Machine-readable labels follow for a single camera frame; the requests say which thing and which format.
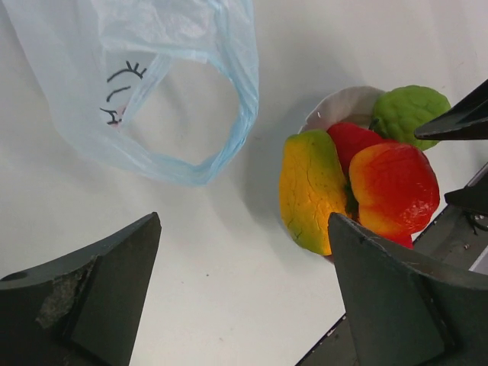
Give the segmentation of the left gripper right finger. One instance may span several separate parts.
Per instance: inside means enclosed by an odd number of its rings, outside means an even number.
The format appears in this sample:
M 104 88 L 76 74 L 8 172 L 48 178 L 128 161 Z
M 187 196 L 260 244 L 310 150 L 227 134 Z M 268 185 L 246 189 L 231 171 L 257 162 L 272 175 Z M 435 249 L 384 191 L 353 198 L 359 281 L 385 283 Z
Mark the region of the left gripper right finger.
M 334 213 L 329 239 L 360 365 L 485 365 L 487 276 Z

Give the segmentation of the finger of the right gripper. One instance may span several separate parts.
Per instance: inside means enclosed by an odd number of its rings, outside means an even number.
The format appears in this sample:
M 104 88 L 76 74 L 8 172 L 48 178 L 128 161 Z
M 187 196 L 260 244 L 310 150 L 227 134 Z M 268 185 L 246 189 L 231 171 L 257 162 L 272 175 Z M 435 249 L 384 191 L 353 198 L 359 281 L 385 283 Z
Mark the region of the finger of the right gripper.
M 417 127 L 414 136 L 419 140 L 486 140 L 487 89 L 485 80 L 449 111 Z

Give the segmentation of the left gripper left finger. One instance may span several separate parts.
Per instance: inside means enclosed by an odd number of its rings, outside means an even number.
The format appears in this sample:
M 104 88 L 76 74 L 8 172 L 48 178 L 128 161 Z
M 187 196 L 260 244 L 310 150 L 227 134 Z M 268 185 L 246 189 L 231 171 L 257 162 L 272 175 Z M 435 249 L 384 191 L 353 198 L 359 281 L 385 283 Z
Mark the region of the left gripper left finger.
M 1 279 L 3 365 L 128 365 L 161 236 L 150 213 Z

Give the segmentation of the green custard apple toy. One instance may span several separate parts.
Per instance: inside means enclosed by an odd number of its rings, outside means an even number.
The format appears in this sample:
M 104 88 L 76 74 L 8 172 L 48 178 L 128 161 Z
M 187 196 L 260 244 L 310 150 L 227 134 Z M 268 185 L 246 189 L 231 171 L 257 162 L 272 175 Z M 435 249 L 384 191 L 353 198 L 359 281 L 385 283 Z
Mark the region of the green custard apple toy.
M 425 151 L 438 142 L 417 139 L 415 129 L 450 109 L 447 97 L 433 88 L 403 86 L 383 93 L 375 101 L 369 129 L 384 139 L 408 143 Z

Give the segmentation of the orange red tomato toy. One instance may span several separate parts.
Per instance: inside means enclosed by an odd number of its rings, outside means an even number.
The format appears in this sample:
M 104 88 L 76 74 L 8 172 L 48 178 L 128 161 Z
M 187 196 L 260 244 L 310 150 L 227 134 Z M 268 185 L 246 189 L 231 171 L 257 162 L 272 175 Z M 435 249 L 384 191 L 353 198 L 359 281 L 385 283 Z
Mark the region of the orange red tomato toy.
M 348 170 L 359 223 L 387 237 L 422 231 L 440 204 L 438 180 L 425 154 L 405 143 L 358 152 Z

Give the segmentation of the red bell pepper toy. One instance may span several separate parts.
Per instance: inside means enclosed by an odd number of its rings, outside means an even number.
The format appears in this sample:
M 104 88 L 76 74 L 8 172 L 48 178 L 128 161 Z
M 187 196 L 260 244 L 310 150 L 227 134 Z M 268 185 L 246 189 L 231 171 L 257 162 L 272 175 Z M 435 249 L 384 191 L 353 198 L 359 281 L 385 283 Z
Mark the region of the red bell pepper toy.
M 355 199 L 349 179 L 349 166 L 352 158 L 363 149 L 383 143 L 384 139 L 372 130 L 364 129 L 350 122 L 333 124 L 327 133 L 335 144 L 342 171 L 346 178 L 347 195 L 346 212 L 356 222 L 358 219 L 358 202 Z

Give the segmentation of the yellow orange mango toy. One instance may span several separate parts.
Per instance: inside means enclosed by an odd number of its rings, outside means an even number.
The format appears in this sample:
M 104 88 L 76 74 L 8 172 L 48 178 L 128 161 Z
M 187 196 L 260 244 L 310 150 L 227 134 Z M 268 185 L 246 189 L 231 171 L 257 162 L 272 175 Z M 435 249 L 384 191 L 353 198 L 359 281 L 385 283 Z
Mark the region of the yellow orange mango toy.
M 346 214 L 345 186 L 336 145 L 326 131 L 308 130 L 285 140 L 279 207 L 281 220 L 298 246 L 318 255 L 332 254 L 329 216 Z

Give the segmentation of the light blue plastic bag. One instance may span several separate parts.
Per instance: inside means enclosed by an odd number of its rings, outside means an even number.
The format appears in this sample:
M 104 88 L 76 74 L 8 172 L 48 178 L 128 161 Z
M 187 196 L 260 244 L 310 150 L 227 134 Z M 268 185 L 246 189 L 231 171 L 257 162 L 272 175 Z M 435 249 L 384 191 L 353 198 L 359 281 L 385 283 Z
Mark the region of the light blue plastic bag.
M 258 115 L 251 1 L 6 1 L 59 135 L 79 153 L 180 185 L 203 186 L 240 151 Z M 122 132 L 172 64 L 209 63 L 239 110 L 222 149 L 203 162 L 151 152 Z

